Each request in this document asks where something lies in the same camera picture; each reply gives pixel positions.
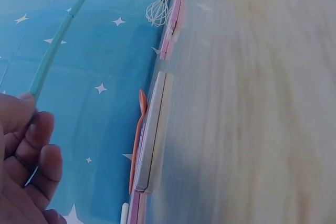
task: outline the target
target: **light wood table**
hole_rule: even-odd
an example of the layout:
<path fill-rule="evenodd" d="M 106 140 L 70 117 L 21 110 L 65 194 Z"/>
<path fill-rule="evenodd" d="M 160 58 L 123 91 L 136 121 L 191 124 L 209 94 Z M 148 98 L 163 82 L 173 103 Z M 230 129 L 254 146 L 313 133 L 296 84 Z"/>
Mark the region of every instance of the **light wood table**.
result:
<path fill-rule="evenodd" d="M 336 223 L 336 1 L 187 0 L 147 224 Z"/>

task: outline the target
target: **whisk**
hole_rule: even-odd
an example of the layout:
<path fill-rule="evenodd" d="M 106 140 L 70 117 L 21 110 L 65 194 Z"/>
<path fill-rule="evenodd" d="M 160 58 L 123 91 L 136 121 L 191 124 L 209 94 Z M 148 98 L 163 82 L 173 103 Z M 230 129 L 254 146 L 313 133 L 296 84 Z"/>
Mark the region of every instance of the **whisk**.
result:
<path fill-rule="evenodd" d="M 168 0 L 158 0 L 150 4 L 146 9 L 146 18 L 152 23 L 152 26 L 162 26 L 168 18 L 169 8 Z"/>

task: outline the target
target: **teal stick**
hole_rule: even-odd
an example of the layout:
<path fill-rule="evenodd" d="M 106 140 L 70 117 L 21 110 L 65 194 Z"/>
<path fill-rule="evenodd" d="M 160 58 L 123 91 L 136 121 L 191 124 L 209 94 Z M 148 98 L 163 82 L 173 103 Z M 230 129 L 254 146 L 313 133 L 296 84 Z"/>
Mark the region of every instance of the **teal stick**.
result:
<path fill-rule="evenodd" d="M 77 0 L 75 5 L 71 8 L 71 11 L 68 13 L 68 16 L 66 17 L 66 19 L 63 21 L 63 23 L 58 28 L 55 34 L 55 37 L 53 38 L 51 42 L 50 47 L 48 48 L 47 52 L 44 54 L 42 58 L 41 64 L 39 65 L 35 73 L 32 85 L 30 86 L 30 89 L 29 89 L 30 93 L 35 98 L 35 102 L 37 102 L 40 96 L 43 84 L 47 78 L 50 66 L 53 64 L 55 55 L 62 42 L 62 39 L 64 38 L 64 35 L 67 32 L 68 28 L 70 27 L 72 20 L 78 14 L 84 2 L 85 0 Z"/>

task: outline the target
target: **blue tablecloth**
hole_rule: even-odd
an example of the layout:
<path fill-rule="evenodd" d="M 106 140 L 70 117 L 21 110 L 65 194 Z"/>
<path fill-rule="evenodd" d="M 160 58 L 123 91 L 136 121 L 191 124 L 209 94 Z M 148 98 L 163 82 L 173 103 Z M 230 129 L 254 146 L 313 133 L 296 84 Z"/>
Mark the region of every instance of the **blue tablecloth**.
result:
<path fill-rule="evenodd" d="M 29 89 L 76 0 L 0 0 L 0 91 Z M 162 28 L 145 18 L 155 0 L 87 0 L 60 45 L 37 107 L 56 117 L 52 143 L 64 174 L 51 208 L 68 223 L 120 221 L 139 89 L 149 89 Z"/>

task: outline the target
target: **white handle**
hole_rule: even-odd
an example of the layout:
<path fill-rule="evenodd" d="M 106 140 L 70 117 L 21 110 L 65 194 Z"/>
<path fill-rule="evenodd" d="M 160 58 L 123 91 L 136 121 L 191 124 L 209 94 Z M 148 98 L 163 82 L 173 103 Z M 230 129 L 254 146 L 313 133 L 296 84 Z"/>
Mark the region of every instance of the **white handle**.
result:
<path fill-rule="evenodd" d="M 127 223 L 128 208 L 129 208 L 129 205 L 127 203 L 122 204 L 120 224 L 126 224 Z"/>

